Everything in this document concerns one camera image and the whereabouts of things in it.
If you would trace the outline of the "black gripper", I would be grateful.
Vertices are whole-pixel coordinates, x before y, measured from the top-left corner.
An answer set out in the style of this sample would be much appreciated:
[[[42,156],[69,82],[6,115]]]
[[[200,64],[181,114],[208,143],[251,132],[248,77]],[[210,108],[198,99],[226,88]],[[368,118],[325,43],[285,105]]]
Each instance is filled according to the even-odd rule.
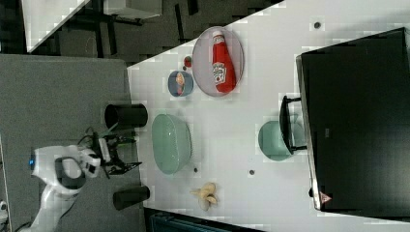
[[[123,175],[141,164],[141,161],[123,162],[118,155],[118,147],[125,144],[134,144],[133,138],[117,134],[103,137],[93,135],[93,151],[101,159],[101,168],[106,176]]]

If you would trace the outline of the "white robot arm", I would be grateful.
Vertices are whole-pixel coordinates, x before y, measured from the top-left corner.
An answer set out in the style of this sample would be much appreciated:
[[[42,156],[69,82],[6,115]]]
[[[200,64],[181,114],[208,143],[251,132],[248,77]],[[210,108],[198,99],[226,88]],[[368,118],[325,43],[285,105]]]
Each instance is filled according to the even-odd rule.
[[[40,209],[28,227],[17,232],[54,232],[60,218],[72,207],[88,179],[97,178],[102,169],[107,179],[136,168],[140,162],[123,162],[117,147],[133,144],[134,138],[116,134],[89,135],[76,145],[47,146],[34,150],[29,164],[32,175],[45,183]]]

